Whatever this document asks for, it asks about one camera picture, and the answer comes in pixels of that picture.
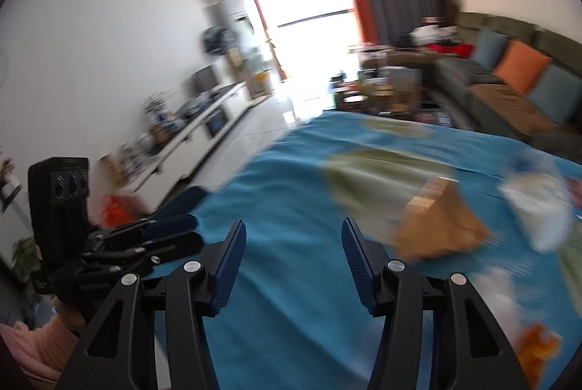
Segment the orange pillow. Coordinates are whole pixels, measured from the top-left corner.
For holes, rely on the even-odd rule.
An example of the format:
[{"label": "orange pillow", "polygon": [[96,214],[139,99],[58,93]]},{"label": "orange pillow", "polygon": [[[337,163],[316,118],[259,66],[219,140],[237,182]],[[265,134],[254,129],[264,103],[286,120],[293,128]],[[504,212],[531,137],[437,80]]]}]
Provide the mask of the orange pillow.
[{"label": "orange pillow", "polygon": [[533,47],[512,39],[493,72],[517,93],[524,95],[551,60]]}]

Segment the green plant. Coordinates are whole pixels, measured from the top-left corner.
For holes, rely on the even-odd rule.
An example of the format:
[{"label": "green plant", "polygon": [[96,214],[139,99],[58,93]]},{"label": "green plant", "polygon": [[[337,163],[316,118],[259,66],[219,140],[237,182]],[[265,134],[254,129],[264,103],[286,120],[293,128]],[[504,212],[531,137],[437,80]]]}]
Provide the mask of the green plant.
[{"label": "green plant", "polygon": [[36,242],[33,237],[19,239],[12,245],[12,268],[15,275],[22,282],[27,282],[31,272],[40,268],[40,261],[36,254]]}]

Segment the camera lens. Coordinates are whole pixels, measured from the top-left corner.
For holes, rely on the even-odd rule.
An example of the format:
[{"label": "camera lens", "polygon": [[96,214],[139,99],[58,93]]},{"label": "camera lens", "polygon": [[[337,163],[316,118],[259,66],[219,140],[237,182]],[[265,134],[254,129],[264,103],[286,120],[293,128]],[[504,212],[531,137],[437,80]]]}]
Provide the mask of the camera lens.
[{"label": "camera lens", "polygon": [[77,175],[71,175],[69,178],[69,191],[71,192],[71,196],[75,196],[79,189],[79,184],[77,183]]},{"label": "camera lens", "polygon": [[64,192],[65,192],[65,188],[63,185],[63,178],[62,178],[62,176],[58,176],[56,178],[56,182],[55,182],[55,196],[60,199],[63,197]]},{"label": "camera lens", "polygon": [[87,181],[87,173],[83,172],[83,174],[81,175],[81,190],[86,190],[88,187],[88,181]]}]

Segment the green sofa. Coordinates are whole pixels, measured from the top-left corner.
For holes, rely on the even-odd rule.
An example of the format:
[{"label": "green sofa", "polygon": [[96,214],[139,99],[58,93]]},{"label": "green sofa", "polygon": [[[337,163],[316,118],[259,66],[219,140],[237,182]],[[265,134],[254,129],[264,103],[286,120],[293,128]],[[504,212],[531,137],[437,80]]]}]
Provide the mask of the green sofa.
[{"label": "green sofa", "polygon": [[[477,44],[479,32],[487,27],[548,55],[552,59],[551,64],[561,73],[567,73],[570,81],[575,79],[575,84],[578,85],[578,78],[582,80],[582,44],[563,35],[510,17],[472,12],[459,13],[457,26],[462,42]],[[548,110],[539,108],[543,105],[539,102],[540,99],[543,101],[543,93],[540,92],[549,87],[553,93],[548,97],[555,99],[560,80],[553,84],[552,79],[546,79],[536,97],[530,96],[530,92],[540,84],[540,76],[532,89],[521,96],[506,86],[493,71],[471,59],[442,57],[434,61],[434,69],[435,85],[469,115],[481,132],[515,138],[582,163],[582,99],[577,98],[577,108],[568,115],[566,122],[550,120],[546,115]],[[504,86],[480,86],[491,84]],[[491,97],[482,96],[481,92],[503,92],[504,95],[491,102]]]}]

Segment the silver screw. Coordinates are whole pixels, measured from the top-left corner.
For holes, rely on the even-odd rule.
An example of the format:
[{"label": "silver screw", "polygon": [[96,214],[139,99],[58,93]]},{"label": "silver screw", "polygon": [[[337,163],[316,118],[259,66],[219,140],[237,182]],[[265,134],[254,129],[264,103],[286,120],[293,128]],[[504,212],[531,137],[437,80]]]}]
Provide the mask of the silver screw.
[{"label": "silver screw", "polygon": [[388,262],[388,268],[392,270],[392,272],[402,272],[404,270],[404,262],[400,260],[391,260]]},{"label": "silver screw", "polygon": [[137,281],[136,274],[127,274],[121,277],[121,283],[124,285],[133,285]]},{"label": "silver screw", "polygon": [[464,285],[467,283],[467,277],[463,274],[453,274],[450,276],[450,279],[455,285]]},{"label": "silver screw", "polygon": [[202,267],[202,264],[197,260],[191,260],[190,262],[186,262],[184,264],[184,270],[186,272],[197,272]]}]

